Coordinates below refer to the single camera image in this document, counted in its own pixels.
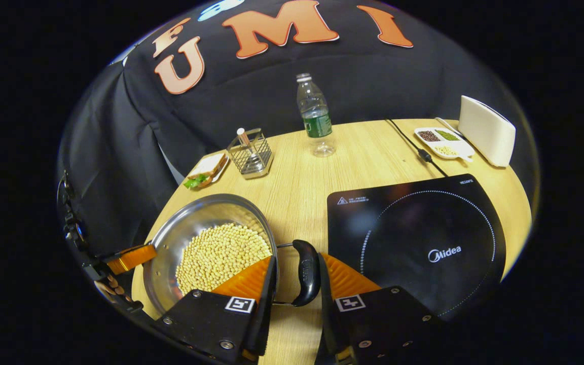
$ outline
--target white speaker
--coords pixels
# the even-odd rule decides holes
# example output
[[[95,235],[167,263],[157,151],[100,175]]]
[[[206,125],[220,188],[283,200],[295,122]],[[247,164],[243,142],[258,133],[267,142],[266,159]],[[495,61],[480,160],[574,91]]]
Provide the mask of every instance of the white speaker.
[[[490,164],[508,166],[515,146],[515,126],[493,108],[462,95],[458,129]]]

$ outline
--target green bottle label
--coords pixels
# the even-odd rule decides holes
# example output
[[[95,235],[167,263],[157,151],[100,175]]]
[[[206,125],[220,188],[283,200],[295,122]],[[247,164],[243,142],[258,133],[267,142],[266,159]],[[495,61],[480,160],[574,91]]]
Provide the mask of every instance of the green bottle label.
[[[303,119],[308,137],[320,138],[332,133],[331,117],[328,113],[317,118]]]

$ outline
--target midea logo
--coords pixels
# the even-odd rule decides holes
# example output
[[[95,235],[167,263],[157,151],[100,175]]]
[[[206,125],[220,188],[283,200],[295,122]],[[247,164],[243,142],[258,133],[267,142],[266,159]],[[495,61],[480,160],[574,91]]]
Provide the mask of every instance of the midea logo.
[[[427,254],[427,259],[431,263],[436,263],[440,259],[445,259],[446,257],[452,256],[453,254],[455,254],[457,252],[461,252],[460,246],[448,248],[447,251],[439,251],[437,249],[433,249]]]

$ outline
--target orange letter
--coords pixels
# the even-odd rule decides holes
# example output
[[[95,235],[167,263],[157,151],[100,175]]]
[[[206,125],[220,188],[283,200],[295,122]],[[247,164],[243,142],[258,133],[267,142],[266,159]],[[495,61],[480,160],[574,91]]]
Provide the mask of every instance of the orange letter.
[[[403,35],[403,32],[401,32],[396,23],[393,22],[393,15],[389,14],[388,12],[383,12],[382,10],[365,7],[363,5],[357,5],[357,8],[366,11],[371,16],[371,18],[373,18],[373,21],[375,21],[375,24],[380,30],[380,34],[378,34],[379,40],[387,44],[393,44],[394,46],[401,46],[406,48],[413,47],[412,41],[406,39]]]
[[[185,44],[182,44],[177,50],[186,56],[188,64],[191,65],[191,71],[188,72],[188,76],[185,78],[181,79],[177,76],[177,72],[172,67],[173,55],[167,56],[155,67],[155,73],[161,77],[162,83],[169,93],[176,95],[185,93],[202,78],[202,74],[204,74],[204,59],[200,50],[197,48],[197,42],[199,40],[200,37],[194,37]]]
[[[155,41],[153,42],[153,44],[155,45],[155,53],[153,54],[153,57],[158,56],[160,53],[164,51],[164,49],[170,46],[172,42],[177,40],[177,37],[175,37],[174,35],[179,34],[179,32],[181,32],[181,29],[183,28],[181,25],[189,20],[190,18],[186,18],[183,21],[180,21],[179,23],[175,24],[172,28],[167,30],[164,34],[160,35],[159,37],[157,37],[157,39],[155,39]]]
[[[249,10],[225,20],[225,27],[234,28],[240,49],[237,58],[248,58],[267,51],[267,43],[258,42],[258,33],[277,46],[285,46],[292,25],[297,30],[295,42],[313,43],[336,40],[339,34],[330,30],[317,10],[315,0],[286,2],[276,18]]]

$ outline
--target sandwich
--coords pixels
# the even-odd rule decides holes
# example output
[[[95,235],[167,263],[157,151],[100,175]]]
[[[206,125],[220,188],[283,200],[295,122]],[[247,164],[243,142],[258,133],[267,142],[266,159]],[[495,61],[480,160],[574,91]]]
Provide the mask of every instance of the sandwich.
[[[227,162],[229,162],[227,153],[217,153],[204,157],[200,162],[197,162],[197,166],[186,176],[187,180],[184,186],[191,189],[203,188],[209,185],[213,178],[222,171]]]

